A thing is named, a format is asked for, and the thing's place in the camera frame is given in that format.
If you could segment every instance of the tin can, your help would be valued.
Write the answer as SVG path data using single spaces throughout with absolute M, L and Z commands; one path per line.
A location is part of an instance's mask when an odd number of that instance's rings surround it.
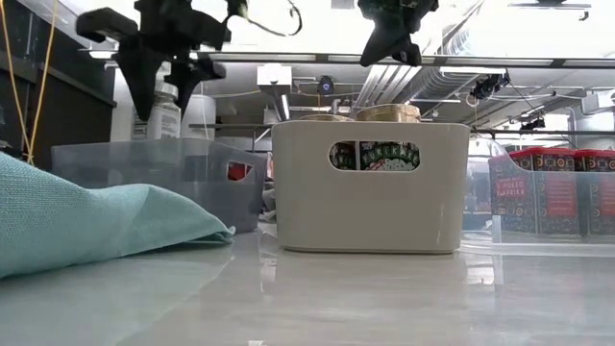
M 382 105 L 357 113 L 357 121 L 420 123 L 421 112 L 410 105 Z M 360 170 L 413 171 L 421 164 L 419 148 L 410 142 L 361 142 Z
M 308 121 L 354 121 L 353 119 L 331 114 L 306 115 L 299 120 Z M 354 142 L 336 143 L 329 152 L 329 160 L 333 167 L 341 170 L 357 169 L 357 151 Z

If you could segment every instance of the white plastic basket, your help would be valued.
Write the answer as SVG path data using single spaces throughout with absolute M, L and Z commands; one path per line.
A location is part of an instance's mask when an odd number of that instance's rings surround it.
M 447 254 L 459 247 L 470 129 L 458 124 L 291 121 L 273 129 L 282 247 L 314 252 Z M 341 171 L 341 141 L 405 141 L 411 172 Z

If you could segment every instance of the transparent container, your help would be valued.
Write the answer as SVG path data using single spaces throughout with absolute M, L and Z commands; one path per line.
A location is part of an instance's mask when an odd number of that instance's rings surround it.
M 267 159 L 206 139 L 57 146 L 53 173 L 85 188 L 149 184 L 190 198 L 237 231 L 258 226 Z
M 615 152 L 489 146 L 468 160 L 461 250 L 615 256 Z

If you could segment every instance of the teal cloth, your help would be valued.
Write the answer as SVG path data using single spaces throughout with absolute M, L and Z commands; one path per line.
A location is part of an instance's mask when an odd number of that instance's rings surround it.
M 0 279 L 112 260 L 234 229 L 151 185 L 85 189 L 0 154 Z

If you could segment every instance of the white table surface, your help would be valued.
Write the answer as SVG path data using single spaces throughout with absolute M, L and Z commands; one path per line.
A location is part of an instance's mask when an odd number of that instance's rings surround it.
M 0 345 L 615 345 L 615 259 L 313 255 L 271 233 L 0 282 Z

